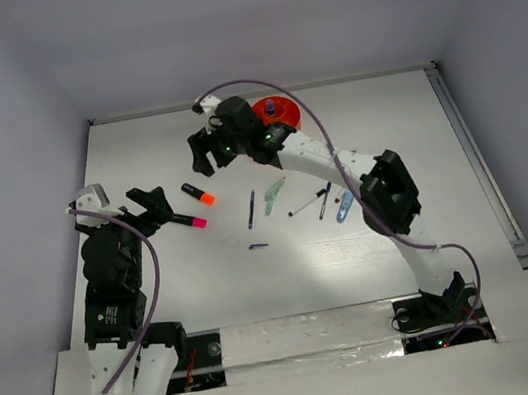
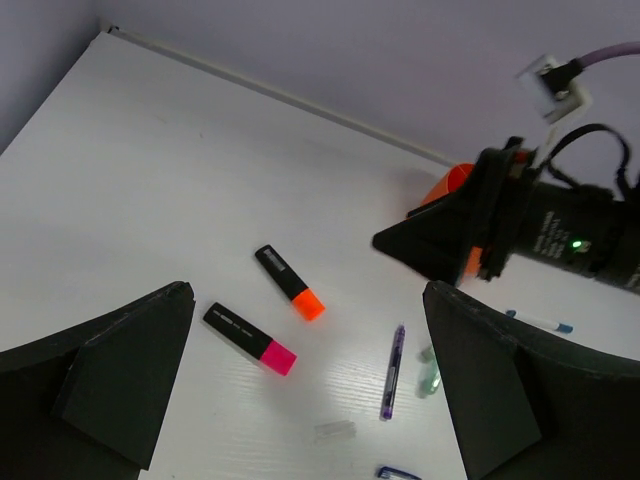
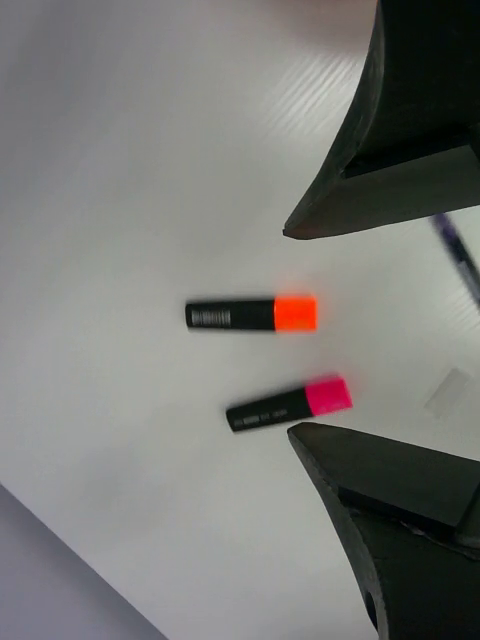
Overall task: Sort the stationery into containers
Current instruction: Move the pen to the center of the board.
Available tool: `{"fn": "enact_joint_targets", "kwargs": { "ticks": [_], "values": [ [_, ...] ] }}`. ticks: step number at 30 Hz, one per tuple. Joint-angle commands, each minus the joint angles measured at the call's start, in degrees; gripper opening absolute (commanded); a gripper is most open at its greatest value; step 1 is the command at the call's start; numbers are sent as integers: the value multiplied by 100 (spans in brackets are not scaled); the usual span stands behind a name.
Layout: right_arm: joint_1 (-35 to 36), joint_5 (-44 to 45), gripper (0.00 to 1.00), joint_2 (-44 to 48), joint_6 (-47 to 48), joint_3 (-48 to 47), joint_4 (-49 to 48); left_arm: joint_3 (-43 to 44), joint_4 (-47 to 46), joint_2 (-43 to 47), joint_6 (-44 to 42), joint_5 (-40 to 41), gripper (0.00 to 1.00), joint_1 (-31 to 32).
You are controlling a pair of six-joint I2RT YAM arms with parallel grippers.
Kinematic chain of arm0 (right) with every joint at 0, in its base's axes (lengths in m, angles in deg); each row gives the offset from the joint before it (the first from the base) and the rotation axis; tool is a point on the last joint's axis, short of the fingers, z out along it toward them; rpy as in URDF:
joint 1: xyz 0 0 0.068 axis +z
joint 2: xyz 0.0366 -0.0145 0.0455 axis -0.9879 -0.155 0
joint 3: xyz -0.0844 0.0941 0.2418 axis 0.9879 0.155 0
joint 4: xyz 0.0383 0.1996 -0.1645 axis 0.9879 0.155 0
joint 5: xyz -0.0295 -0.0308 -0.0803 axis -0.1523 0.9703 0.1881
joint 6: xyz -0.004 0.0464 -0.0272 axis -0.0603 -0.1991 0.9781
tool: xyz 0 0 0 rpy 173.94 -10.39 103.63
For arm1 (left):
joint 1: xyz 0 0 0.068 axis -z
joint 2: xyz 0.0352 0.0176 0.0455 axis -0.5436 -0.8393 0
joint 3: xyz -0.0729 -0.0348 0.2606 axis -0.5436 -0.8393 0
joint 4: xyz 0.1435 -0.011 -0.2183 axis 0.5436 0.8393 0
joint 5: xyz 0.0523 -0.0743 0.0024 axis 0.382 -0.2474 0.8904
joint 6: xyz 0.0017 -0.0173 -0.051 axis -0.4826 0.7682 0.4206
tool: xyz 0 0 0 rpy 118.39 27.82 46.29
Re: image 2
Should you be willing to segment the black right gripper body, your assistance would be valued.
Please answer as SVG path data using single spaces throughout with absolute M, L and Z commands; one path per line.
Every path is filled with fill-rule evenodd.
M 575 139 L 563 138 L 540 166 L 517 137 L 481 152 L 469 181 L 495 199 L 480 210 L 487 227 L 471 249 L 471 275 L 490 281 L 518 254 L 601 283 L 624 282 L 624 200 L 553 164 Z

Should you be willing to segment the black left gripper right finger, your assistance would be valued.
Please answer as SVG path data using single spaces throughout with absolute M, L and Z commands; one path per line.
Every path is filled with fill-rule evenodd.
M 638 478 L 638 361 L 441 281 L 426 285 L 423 304 L 467 478 Z

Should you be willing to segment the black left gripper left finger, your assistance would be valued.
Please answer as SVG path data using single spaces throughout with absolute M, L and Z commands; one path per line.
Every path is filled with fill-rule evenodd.
M 173 282 L 1 354 L 4 479 L 136 479 L 149 469 L 195 309 Z

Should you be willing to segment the orange highlighter black body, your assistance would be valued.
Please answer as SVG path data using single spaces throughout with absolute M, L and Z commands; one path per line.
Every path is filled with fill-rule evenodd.
M 264 245 L 254 256 L 304 320 L 313 321 L 325 311 L 322 302 L 273 246 Z

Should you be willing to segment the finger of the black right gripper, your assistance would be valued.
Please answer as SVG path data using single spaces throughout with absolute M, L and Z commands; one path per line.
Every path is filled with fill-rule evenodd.
M 430 281 L 458 286 L 480 271 L 473 240 L 481 204 L 479 187 L 462 186 L 376 233 L 371 245 Z

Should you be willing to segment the pink highlighter black body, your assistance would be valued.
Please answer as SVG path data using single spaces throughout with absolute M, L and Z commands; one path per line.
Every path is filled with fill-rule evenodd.
M 206 324 L 245 353 L 281 376 L 287 376 L 297 355 L 220 303 L 204 314 Z

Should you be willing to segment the blue-capped white marker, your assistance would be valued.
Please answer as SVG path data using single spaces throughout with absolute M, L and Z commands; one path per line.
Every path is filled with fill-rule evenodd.
M 525 314 L 522 311 L 509 309 L 505 311 L 505 314 L 508 317 L 517 319 L 523 323 L 535 326 L 537 328 L 561 333 L 561 334 L 570 334 L 574 330 L 574 328 L 571 325 L 554 321 L 554 320 L 538 318 L 529 314 Z

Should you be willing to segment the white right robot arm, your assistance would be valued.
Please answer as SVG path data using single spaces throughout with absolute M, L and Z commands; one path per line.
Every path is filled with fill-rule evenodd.
M 580 184 L 512 137 L 483 150 L 455 191 L 410 211 L 376 233 L 372 246 L 423 277 L 457 286 L 474 250 L 474 276 L 501 275 L 514 254 L 638 293 L 639 188 L 629 185 L 630 148 L 620 143 L 616 182 L 622 197 Z

